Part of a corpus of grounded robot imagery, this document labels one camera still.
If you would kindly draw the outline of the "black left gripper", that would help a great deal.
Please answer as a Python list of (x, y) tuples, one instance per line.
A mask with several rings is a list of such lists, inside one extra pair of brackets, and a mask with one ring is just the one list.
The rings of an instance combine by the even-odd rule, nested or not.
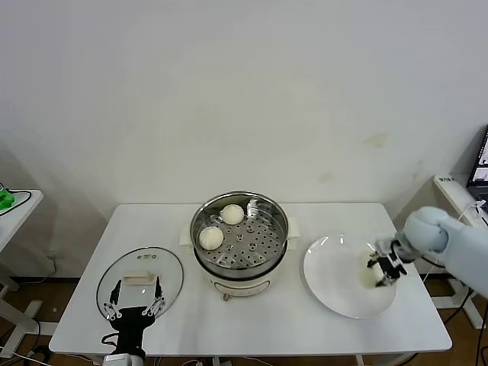
[(165, 298), (159, 277), (156, 278), (156, 286), (153, 302), (145, 307), (128, 307), (119, 310), (119, 296), (122, 280), (118, 280), (111, 290), (108, 300), (103, 302), (104, 317), (115, 331), (117, 331), (117, 344), (112, 355), (144, 355), (143, 333), (156, 320), (163, 307)]

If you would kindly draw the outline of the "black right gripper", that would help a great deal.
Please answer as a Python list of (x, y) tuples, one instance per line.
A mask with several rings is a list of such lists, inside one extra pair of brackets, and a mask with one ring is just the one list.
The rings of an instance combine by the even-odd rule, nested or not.
[(387, 287), (391, 286), (393, 281), (397, 281), (402, 276), (407, 275), (407, 271), (403, 266), (403, 262), (399, 255), (397, 254), (396, 243), (390, 244), (390, 250), (382, 258), (381, 257), (371, 257), (368, 260), (367, 267), (381, 267), (383, 274), (377, 275), (376, 287)]

